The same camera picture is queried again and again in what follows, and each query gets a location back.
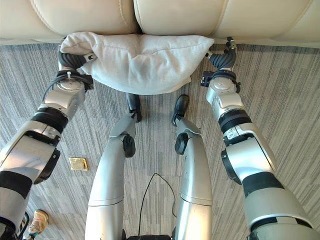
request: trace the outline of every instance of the sneaker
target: sneaker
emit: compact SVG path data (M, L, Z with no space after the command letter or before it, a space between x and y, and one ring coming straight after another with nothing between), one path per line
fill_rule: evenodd
M48 225L48 214L42 210L35 210L32 223L29 226L29 234L36 236L43 232Z

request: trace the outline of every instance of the robotic arm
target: robotic arm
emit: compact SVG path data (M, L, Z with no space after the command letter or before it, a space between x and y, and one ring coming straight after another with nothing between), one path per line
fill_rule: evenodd
M37 112L0 152L0 239L16 239L30 189L49 178L59 159L61 134L93 89L90 75L76 69L96 56L59 52L59 72Z
M207 53L218 71L204 72L201 85L208 86L206 99L223 132L226 148L221 158L227 175L243 186L251 232L247 239L320 239L296 197L274 176L275 156L238 95L239 83L232 72L236 44L231 37L226 46L224 55Z

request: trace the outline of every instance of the brass floor plate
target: brass floor plate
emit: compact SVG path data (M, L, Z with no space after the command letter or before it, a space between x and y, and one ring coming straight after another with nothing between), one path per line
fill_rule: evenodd
M71 170L87 171L87 160L83 157L69 157Z

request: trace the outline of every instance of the floor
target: floor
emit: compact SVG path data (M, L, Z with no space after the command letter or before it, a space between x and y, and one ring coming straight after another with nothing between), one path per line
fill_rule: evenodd
M56 74L57 44L1 46L0 147L29 120ZM215 45L212 51L222 51ZM136 154L125 161L124 228L138 232L144 191L157 172L178 194L181 157L174 151L172 109L180 94L190 96L186 117L203 133L209 158L213 194L213 240L245 239L248 234L241 186L228 179L220 159L222 133L200 86L203 60L192 83L162 95L141 96L143 120L136 125ZM241 82L240 96L251 119L270 144L278 179L291 190L320 231L320 49L239 45L234 67ZM37 240L84 239L87 204L100 156L117 121L127 114L125 94L94 83L94 90L63 132L61 157L51 177L32 187L27 212L43 209L49 226ZM89 171L70 170L69 157L87 159ZM170 234L175 226L173 196L155 177L142 211L142 234Z

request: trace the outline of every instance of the sofa seam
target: sofa seam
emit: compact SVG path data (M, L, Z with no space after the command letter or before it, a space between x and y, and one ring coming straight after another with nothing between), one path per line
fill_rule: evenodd
M310 9L310 6L313 2L314 2L314 0L309 0L308 4L304 7L303 11L301 12L301 14L297 18L297 20L294 21L286 30L284 30L282 33L279 33L275 36L270 36L269 38L273 40L274 38L280 37L281 35L289 32L291 29L293 29L297 25L297 23L300 22L300 20L306 15L307 11Z
M223 21L223 19L225 17L226 9L227 9L228 4L229 4L229 0L224 0L223 1L223 7L222 7L222 10L221 10L222 13L220 14L219 22L215 25L213 31L211 31L208 36L212 36L213 34L215 34L216 31L218 30L218 28L220 27L220 25L221 25L221 23L222 23L222 21Z
M123 9L122 9L122 0L118 0L118 7L119 7L119 11L120 11L120 15L122 18L122 21L124 23L124 25L126 25L126 27L128 28L129 31L131 31L132 33L134 32L134 29L131 28L131 26L128 24L128 22L125 19L124 13L123 13Z
M141 30L142 30L142 32L144 32L144 26L143 26L143 23L142 23L142 17L141 17L141 15L140 15L140 10L139 10L139 0L134 0L134 2L136 3L136 10L137 10L137 12L138 12L138 16L139 16L139 19L140 19L140 28L141 28Z
M50 25L49 23L45 20L45 18L41 15L39 9L37 8L36 3L34 2L34 0L29 0L29 3L33 9L33 11L35 12L35 14L37 15L37 17L40 19L40 21L54 34L63 36L62 34L56 32Z

